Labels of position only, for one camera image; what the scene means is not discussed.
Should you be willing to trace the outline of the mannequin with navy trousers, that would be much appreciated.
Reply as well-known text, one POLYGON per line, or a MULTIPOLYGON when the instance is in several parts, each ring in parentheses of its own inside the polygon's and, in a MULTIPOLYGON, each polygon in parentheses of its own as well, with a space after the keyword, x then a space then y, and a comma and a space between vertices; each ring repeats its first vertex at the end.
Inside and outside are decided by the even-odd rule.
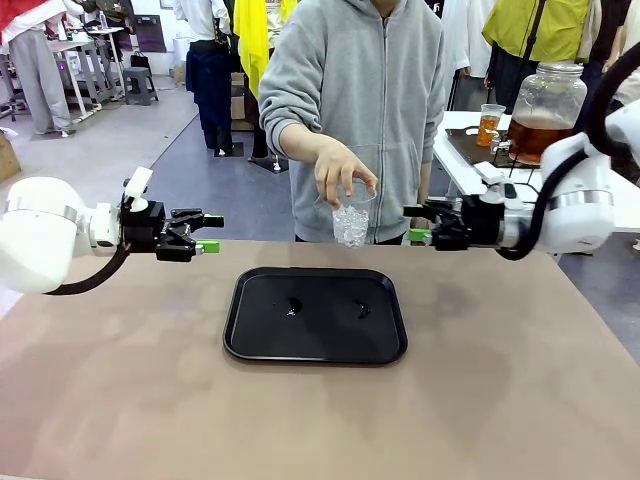
POLYGON ((192 32, 185 86, 193 94, 206 147, 216 156, 232 153, 232 23, 224 0, 173 0, 177 19, 192 32))

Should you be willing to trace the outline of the person in grey hoodie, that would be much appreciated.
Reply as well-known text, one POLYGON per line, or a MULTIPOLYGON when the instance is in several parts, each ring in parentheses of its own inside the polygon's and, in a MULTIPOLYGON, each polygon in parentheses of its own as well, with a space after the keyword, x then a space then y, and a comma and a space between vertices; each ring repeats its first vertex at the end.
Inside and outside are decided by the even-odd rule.
POLYGON ((426 0, 300 0, 259 85, 268 145, 289 161, 294 234, 330 242, 332 212, 315 164, 292 160, 279 134, 292 123, 351 150, 378 178, 368 241, 397 245, 405 205, 428 194, 445 109, 444 30, 426 0))

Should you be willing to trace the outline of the person in red top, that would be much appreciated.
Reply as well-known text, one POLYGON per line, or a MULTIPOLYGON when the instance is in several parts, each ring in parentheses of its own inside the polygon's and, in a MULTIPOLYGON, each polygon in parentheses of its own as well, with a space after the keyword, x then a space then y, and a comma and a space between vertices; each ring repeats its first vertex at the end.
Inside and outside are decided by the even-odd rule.
POLYGON ((0 47, 9 51, 39 135, 72 133, 62 80, 47 31, 62 34, 62 19, 79 16, 75 0, 0 0, 0 47))

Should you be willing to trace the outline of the white workbench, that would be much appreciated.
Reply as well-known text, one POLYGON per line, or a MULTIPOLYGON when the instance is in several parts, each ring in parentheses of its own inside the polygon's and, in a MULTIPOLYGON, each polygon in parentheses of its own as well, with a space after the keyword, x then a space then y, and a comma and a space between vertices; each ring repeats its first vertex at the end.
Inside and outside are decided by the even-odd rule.
POLYGON ((49 48, 56 61, 73 124, 99 112, 107 102, 124 97, 122 67, 109 57, 113 34, 119 28, 81 31, 74 40, 51 40, 49 48))

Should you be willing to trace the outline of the brown serving tray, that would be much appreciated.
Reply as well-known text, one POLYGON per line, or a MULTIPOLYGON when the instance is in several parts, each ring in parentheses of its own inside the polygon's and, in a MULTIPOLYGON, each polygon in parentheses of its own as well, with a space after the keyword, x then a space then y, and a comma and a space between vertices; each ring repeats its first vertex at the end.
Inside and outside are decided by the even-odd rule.
POLYGON ((539 169, 537 163, 522 163, 512 159, 509 152, 499 150, 493 152, 490 146, 476 144, 477 128, 446 129, 446 138, 462 158, 470 165, 487 161, 498 168, 539 169))

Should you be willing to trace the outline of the cardboard box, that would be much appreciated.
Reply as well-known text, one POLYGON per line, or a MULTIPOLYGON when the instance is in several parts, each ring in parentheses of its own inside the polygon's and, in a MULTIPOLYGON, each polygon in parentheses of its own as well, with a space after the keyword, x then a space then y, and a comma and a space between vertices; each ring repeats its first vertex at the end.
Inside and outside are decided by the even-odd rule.
POLYGON ((0 130, 0 184, 21 172, 21 165, 7 135, 0 130))
POLYGON ((250 97, 248 82, 248 77, 244 72, 233 72, 231 74, 231 120, 233 131, 248 132, 253 129, 253 125, 247 120, 246 114, 246 104, 250 97))

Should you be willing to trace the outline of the cup of orange drink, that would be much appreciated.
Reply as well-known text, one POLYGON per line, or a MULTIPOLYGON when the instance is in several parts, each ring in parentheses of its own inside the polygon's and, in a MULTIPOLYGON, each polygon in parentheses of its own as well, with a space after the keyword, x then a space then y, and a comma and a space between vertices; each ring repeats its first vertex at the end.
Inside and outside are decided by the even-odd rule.
POLYGON ((476 137, 476 145, 490 147, 494 134, 498 132, 498 125, 506 107, 494 103, 485 103, 481 106, 481 117, 476 137))

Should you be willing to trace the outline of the person's right hand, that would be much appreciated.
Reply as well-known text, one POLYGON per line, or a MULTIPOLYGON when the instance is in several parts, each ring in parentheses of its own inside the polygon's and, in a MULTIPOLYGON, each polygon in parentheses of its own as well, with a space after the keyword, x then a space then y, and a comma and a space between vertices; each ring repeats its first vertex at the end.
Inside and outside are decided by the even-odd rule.
POLYGON ((360 180, 374 195, 378 178, 346 146, 336 143, 321 146, 315 163, 315 180, 320 197, 337 209, 340 193, 354 195, 354 180, 360 180))

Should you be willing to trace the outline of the grey plastic stool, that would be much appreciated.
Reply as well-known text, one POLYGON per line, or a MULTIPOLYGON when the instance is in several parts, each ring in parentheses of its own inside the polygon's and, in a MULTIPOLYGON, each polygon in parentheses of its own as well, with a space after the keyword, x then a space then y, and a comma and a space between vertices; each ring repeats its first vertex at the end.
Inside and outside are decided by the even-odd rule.
POLYGON ((128 67, 123 70, 125 102, 127 105, 150 106, 151 100, 159 100, 151 71, 145 67, 128 67))

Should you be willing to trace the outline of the clear cup with ice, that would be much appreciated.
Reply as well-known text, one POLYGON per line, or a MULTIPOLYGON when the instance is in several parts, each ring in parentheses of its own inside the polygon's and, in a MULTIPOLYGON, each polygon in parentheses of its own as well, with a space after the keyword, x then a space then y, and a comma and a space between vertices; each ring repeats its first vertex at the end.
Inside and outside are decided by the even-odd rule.
POLYGON ((347 195, 343 188, 338 193, 340 207, 332 212, 334 239, 349 248, 364 246, 376 195, 359 179, 353 180, 351 195, 347 195))

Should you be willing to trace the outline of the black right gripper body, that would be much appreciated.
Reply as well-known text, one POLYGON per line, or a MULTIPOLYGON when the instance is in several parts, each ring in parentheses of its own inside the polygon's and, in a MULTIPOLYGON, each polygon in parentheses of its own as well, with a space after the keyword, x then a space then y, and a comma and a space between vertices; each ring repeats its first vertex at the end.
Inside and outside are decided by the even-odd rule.
POLYGON ((490 203, 478 194, 461 199, 459 212, 448 227, 449 237, 457 244, 469 247, 497 247, 503 234, 505 205, 490 203))

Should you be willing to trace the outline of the yellow hanging garment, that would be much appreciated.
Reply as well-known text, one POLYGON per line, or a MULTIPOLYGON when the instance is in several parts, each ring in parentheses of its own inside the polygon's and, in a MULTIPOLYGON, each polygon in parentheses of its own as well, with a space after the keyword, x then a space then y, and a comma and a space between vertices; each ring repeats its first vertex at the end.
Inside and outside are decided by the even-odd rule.
POLYGON ((234 33, 239 38, 240 60, 249 89, 258 98, 259 84, 269 61, 265 0, 235 0, 234 33))

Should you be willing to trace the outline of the white side table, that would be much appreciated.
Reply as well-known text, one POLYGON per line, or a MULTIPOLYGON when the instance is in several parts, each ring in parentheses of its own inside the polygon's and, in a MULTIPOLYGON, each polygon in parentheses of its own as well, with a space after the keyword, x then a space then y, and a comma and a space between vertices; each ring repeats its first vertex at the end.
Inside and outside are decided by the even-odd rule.
MULTIPOLYGON (((480 116, 480 112, 446 111, 435 137, 434 157, 463 195, 481 194, 486 188, 475 167, 468 164, 451 145, 447 130, 476 128, 480 116)), ((500 171, 516 183, 518 196, 523 201, 533 202, 536 199, 542 184, 539 170, 500 168, 500 171)), ((614 171, 610 172, 609 185, 614 198, 614 231, 640 234, 640 188, 614 171)))

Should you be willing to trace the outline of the person's right forearm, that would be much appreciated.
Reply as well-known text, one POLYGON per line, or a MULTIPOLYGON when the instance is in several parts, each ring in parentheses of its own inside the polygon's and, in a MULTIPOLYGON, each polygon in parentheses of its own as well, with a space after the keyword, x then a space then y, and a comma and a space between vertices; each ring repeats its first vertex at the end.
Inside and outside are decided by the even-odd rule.
POLYGON ((338 152, 342 145, 324 134, 313 133, 306 126, 292 123, 279 134, 282 152, 292 160, 315 164, 322 156, 338 152))

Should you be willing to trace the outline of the glass drink dispenser jar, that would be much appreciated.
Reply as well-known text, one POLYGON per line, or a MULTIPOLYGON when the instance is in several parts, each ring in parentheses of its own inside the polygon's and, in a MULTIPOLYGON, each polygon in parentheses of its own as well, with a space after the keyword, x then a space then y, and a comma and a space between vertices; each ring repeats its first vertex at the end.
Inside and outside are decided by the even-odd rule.
POLYGON ((587 86, 583 66, 540 63, 520 87, 507 130, 509 156, 525 165, 539 165, 551 144, 572 135, 587 86))

